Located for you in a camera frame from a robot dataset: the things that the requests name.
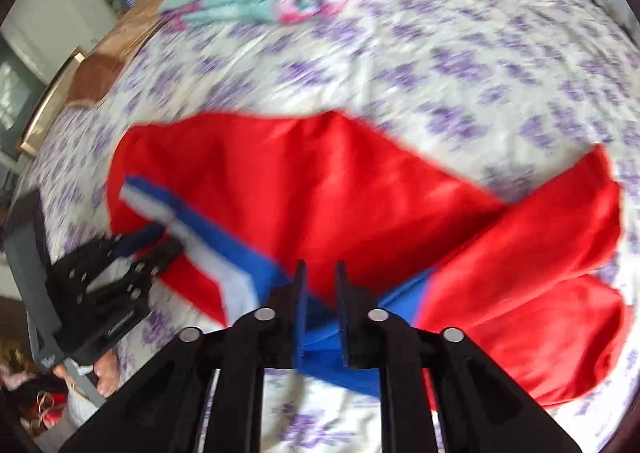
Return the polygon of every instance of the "white bed sheet with purple flowers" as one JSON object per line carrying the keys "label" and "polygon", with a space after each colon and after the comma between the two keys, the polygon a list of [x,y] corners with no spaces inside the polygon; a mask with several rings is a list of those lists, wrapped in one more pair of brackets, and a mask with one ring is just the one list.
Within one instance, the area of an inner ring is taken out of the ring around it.
{"label": "white bed sheet with purple flowers", "polygon": [[[133,123],[340,108],[510,202],[604,143],[625,186],[626,231],[600,275],[638,308],[639,69],[638,49],[588,0],[352,0],[331,21],[161,30],[101,107],[63,111],[26,184],[41,188],[56,258],[108,226],[110,157]],[[183,326],[217,328],[161,284],[151,305],[118,347],[124,379]],[[553,411],[584,453],[604,445],[625,411],[639,338],[636,319],[608,379]],[[379,451],[378,402],[270,372],[263,433],[265,452]]]}

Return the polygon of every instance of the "red garment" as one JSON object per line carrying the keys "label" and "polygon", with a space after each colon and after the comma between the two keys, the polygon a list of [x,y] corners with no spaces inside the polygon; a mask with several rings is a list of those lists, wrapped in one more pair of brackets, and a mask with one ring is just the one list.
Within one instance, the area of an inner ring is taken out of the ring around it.
{"label": "red garment", "polygon": [[[143,176],[287,274],[305,259],[311,293],[328,302],[338,259],[376,294],[434,267],[414,325],[462,328],[550,405],[603,380],[631,317],[618,291],[587,274],[620,236],[620,188],[607,170],[597,146],[507,206],[336,112],[201,114],[131,128],[108,203],[114,232],[145,224],[120,198],[127,177]],[[187,262],[163,281],[225,321],[219,282]]]}

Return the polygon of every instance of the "silver screw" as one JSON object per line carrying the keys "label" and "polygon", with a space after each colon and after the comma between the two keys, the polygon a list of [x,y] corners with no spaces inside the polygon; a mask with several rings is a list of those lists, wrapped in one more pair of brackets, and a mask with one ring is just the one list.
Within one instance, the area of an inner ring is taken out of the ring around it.
{"label": "silver screw", "polygon": [[183,328],[180,331],[180,334],[178,334],[178,337],[180,338],[180,341],[184,341],[185,343],[191,343],[193,341],[198,340],[201,335],[202,335],[202,332],[199,328],[187,327],[187,328]]}
{"label": "silver screw", "polygon": [[451,343],[460,343],[465,338],[465,334],[459,328],[449,327],[444,329],[442,337]]}
{"label": "silver screw", "polygon": [[254,312],[254,318],[259,321],[269,321],[270,319],[273,319],[275,317],[276,311],[269,307],[262,307]]}
{"label": "silver screw", "polygon": [[383,308],[371,309],[367,315],[371,321],[385,321],[389,317],[389,313]]}

